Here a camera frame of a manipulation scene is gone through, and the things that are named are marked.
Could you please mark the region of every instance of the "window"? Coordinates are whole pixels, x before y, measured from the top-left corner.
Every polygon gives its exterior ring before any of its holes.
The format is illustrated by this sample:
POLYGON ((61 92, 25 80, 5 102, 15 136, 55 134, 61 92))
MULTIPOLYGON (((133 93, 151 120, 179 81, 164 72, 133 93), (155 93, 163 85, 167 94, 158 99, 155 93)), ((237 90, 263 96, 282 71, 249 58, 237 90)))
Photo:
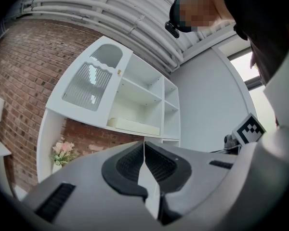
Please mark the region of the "window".
POLYGON ((260 80, 258 70, 255 67, 252 69, 250 68, 250 59, 251 51, 247 52, 246 50, 243 50, 241 55, 240 53, 236 53, 229 56, 229 60, 236 68, 250 91, 250 96, 254 103, 258 120, 266 131, 274 131, 276 130, 274 111, 263 93, 265 86, 260 80))

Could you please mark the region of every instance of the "cabinet shelf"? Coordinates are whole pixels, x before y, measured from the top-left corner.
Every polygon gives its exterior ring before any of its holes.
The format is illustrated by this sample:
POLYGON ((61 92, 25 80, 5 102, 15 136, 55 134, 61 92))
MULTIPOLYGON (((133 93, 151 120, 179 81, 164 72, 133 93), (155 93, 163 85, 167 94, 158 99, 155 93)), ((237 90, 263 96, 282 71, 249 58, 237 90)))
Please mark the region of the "cabinet shelf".
POLYGON ((170 102, 165 100, 165 112, 177 111, 178 108, 172 105, 170 102))
POLYGON ((160 97, 125 77, 122 78, 117 92, 141 105, 150 105, 161 101, 160 97))

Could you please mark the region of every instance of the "person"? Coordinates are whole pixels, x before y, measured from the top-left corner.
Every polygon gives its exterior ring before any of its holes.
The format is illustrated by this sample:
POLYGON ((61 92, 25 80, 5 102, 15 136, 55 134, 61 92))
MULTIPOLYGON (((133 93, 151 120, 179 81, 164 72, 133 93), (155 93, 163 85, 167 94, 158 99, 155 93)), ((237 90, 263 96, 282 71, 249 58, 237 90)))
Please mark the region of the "person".
POLYGON ((289 50, 289 0, 174 0, 165 24, 176 38, 178 32, 201 31, 224 21, 250 40, 263 84, 275 74, 289 50))

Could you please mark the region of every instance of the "white wall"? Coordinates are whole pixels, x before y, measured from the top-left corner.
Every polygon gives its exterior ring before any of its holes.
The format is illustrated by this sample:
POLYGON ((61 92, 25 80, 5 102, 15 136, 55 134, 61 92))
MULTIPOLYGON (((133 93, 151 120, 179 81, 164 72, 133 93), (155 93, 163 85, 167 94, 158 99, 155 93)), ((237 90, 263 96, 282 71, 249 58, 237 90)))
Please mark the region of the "white wall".
POLYGON ((171 75, 179 90, 183 148, 221 150, 225 135, 231 134, 249 112, 255 113, 254 107, 248 110, 252 100, 244 82, 233 65, 224 61, 208 49, 171 75))

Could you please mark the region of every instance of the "cabinet door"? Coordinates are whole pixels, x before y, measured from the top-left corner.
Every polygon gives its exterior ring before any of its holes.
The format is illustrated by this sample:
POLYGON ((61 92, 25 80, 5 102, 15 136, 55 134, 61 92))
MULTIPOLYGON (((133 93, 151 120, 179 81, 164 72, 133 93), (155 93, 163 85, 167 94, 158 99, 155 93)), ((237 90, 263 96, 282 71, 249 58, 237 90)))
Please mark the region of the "cabinet door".
POLYGON ((132 51, 101 37, 64 72, 46 107, 68 118, 105 127, 132 51))

